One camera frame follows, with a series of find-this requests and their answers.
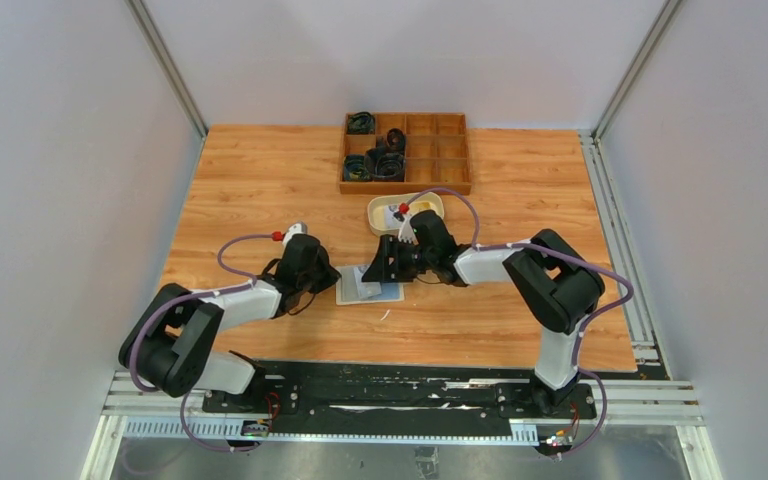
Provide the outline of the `pale credit card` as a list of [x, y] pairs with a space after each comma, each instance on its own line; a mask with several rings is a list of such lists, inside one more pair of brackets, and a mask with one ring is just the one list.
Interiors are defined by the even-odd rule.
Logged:
[[382, 284], [378, 282], [360, 282], [357, 285], [357, 293], [360, 300], [371, 299], [381, 295], [382, 292]]

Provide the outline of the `rolled black belt top left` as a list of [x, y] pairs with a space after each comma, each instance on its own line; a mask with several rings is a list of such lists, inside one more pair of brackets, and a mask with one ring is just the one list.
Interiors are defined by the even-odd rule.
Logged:
[[347, 135], [373, 135], [376, 132], [376, 117], [368, 111], [351, 113], [346, 119]]

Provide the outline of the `wooden compartment box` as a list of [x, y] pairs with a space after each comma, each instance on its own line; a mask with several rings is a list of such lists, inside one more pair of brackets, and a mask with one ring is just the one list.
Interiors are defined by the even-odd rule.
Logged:
[[[456, 112], [371, 112], [376, 117], [373, 135], [347, 135], [344, 116], [340, 153], [337, 157], [337, 185], [342, 194], [395, 195], [444, 187], [463, 195], [472, 191], [472, 161], [467, 117]], [[405, 180], [402, 182], [344, 182], [343, 160], [349, 154], [365, 155], [372, 148], [385, 147], [384, 136], [391, 128], [407, 137]]]

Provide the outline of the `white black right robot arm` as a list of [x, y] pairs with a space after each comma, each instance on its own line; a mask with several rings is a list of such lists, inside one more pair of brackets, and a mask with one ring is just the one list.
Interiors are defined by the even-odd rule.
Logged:
[[571, 403], [580, 379], [578, 357], [583, 323], [596, 310], [605, 284], [555, 231], [544, 229], [521, 246], [461, 244], [435, 212], [404, 222], [410, 235], [385, 234], [365, 282], [409, 283], [433, 273], [444, 285], [468, 287], [510, 283], [542, 328], [539, 357], [530, 378], [533, 408], [556, 417]]

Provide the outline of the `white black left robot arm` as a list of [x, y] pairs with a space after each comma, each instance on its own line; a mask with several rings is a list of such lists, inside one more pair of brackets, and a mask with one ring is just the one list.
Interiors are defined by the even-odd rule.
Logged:
[[281, 256], [260, 274], [245, 273], [241, 284], [191, 290], [168, 283], [160, 288], [118, 352], [120, 365], [139, 390], [172, 398], [193, 390], [221, 391], [243, 413], [264, 405], [267, 389], [255, 379], [255, 365], [240, 354], [215, 351], [217, 336], [295, 314], [304, 296], [315, 297], [340, 278], [316, 237], [287, 231], [270, 238], [281, 243]]

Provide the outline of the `beige oval tray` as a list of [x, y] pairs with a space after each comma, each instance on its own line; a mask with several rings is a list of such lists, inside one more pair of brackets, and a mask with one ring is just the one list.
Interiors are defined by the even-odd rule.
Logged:
[[422, 211], [434, 211], [439, 217], [445, 217], [442, 198], [436, 193], [425, 193], [413, 200], [406, 213], [400, 210], [402, 204], [407, 204], [413, 194], [377, 196], [367, 204], [367, 222], [370, 231], [375, 235], [399, 235], [405, 220], [410, 215]]

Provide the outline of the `white card in tray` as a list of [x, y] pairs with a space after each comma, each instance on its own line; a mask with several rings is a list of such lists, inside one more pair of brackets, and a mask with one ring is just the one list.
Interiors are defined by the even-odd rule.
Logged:
[[402, 221], [402, 212], [399, 204], [385, 205], [383, 207], [383, 222], [387, 230], [398, 230]]

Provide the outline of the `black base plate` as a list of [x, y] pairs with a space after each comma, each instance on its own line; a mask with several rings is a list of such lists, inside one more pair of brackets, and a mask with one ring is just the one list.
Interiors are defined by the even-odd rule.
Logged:
[[264, 423], [262, 441], [431, 445], [532, 445], [559, 427], [585, 436], [596, 424], [663, 426], [695, 421], [690, 385], [661, 367], [582, 379], [557, 407], [534, 400], [531, 371], [328, 362], [260, 362], [244, 394], [195, 390], [180, 400], [129, 387], [124, 373], [105, 409], [125, 415], [133, 434], [243, 439]]

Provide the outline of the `rolled black belt middle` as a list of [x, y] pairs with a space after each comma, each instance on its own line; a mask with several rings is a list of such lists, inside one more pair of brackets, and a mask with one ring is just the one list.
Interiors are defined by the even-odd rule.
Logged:
[[399, 128], [391, 128], [384, 136], [384, 145], [388, 152], [403, 154], [406, 150], [407, 137]]

